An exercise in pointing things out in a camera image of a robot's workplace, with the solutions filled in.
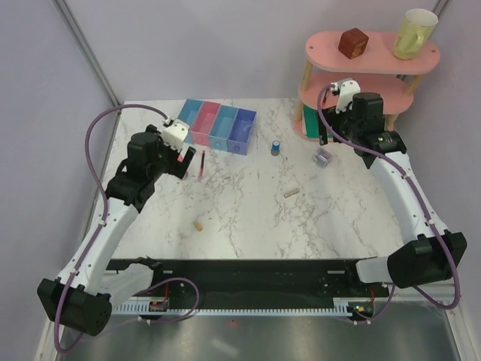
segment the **shelf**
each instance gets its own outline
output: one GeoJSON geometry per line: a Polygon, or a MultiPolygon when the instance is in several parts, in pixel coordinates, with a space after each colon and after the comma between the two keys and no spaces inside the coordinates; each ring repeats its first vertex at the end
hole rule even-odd
{"type": "Polygon", "coordinates": [[[371,74],[425,74],[433,70],[441,55],[428,41],[416,58],[401,60],[393,55],[395,32],[366,32],[369,37],[365,52],[357,58],[346,58],[337,48],[342,32],[320,32],[309,38],[306,54],[317,68],[334,72],[371,74]]]}
{"type": "MultiPolygon", "coordinates": [[[[301,88],[298,88],[299,99],[309,108],[316,109],[317,97],[321,89],[329,83],[348,77],[359,83],[362,92],[379,93],[383,97],[384,114],[400,114],[413,103],[414,97],[406,94],[407,84],[394,75],[328,72],[312,73],[309,89],[302,92],[301,88]]],[[[329,108],[336,104],[337,96],[330,95],[325,107],[329,108]]]]}

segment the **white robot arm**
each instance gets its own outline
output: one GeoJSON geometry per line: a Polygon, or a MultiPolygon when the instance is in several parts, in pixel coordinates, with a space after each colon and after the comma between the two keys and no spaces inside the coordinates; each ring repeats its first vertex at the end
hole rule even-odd
{"type": "MultiPolygon", "coordinates": [[[[414,175],[399,134],[384,130],[383,100],[380,95],[360,93],[360,87],[353,79],[332,83],[331,93],[339,96],[339,99],[336,107],[322,111],[329,125],[345,139],[383,154],[408,172],[427,206],[431,224],[434,224],[439,232],[443,232],[442,238],[450,248],[457,265],[466,249],[466,240],[460,232],[450,233],[446,224],[434,212],[414,175]]],[[[318,125],[319,143],[323,145],[327,141],[326,128],[320,119],[318,125]]],[[[404,247],[391,256],[359,260],[356,264],[359,279],[366,284],[394,283],[405,288],[450,278],[446,256],[436,240],[431,224],[426,222],[413,189],[385,159],[360,150],[356,153],[386,191],[404,242],[404,247]]]]}
{"type": "Polygon", "coordinates": [[[127,159],[120,164],[105,191],[108,215],[105,221],[95,217],[80,248],[54,281],[43,279],[37,293],[51,320],[55,319],[59,295],[69,285],[61,306],[60,323],[73,329],[97,335],[107,323],[111,310],[134,294],[145,290],[153,279],[155,264],[145,259],[131,264],[118,275],[104,278],[107,264],[117,245],[154,193],[154,183],[164,174],[182,179],[195,154],[189,147],[183,161],[178,156],[189,126],[180,120],[167,119],[158,130],[148,126],[145,132],[132,136],[127,159]],[[98,225],[103,227],[94,238],[81,265],[78,260],[91,242],[98,225]]]}

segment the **light blue bin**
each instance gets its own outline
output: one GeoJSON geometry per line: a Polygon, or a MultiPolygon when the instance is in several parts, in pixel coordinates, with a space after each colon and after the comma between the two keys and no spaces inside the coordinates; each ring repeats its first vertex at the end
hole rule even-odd
{"type": "Polygon", "coordinates": [[[227,138],[234,124],[237,108],[223,105],[217,113],[216,120],[209,133],[209,146],[212,149],[228,151],[227,138]]]}
{"type": "Polygon", "coordinates": [[[198,111],[201,109],[202,103],[203,101],[201,100],[187,99],[177,117],[177,119],[182,120],[189,126],[189,134],[187,135],[186,143],[194,144],[190,131],[192,130],[198,111]]]}

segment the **white marble surface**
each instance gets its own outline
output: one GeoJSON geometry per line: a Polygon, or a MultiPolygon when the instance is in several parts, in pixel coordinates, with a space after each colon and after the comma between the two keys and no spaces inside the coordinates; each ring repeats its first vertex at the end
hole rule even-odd
{"type": "MultiPolygon", "coordinates": [[[[293,99],[215,102],[257,111],[249,153],[207,150],[204,179],[199,181],[201,151],[206,148],[195,146],[189,178],[160,177],[114,258],[357,258],[388,255],[402,245],[384,190],[350,148],[328,145],[334,160],[325,169],[311,161],[316,142],[299,138],[291,129],[293,99]],[[275,139],[281,142],[277,157],[270,152],[275,139]],[[296,187],[300,193],[284,199],[284,192],[296,187]],[[194,220],[202,224],[202,232],[194,220]]],[[[184,100],[142,103],[176,117],[184,100]]],[[[160,121],[150,111],[123,111],[105,186],[126,158],[131,135],[160,121]]]]}

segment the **red marker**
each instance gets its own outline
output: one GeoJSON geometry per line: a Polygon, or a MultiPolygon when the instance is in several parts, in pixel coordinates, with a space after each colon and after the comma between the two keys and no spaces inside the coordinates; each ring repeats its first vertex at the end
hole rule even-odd
{"type": "Polygon", "coordinates": [[[204,159],[205,159],[205,150],[202,151],[201,170],[198,173],[198,179],[202,179],[202,177],[204,176],[204,159]]]}

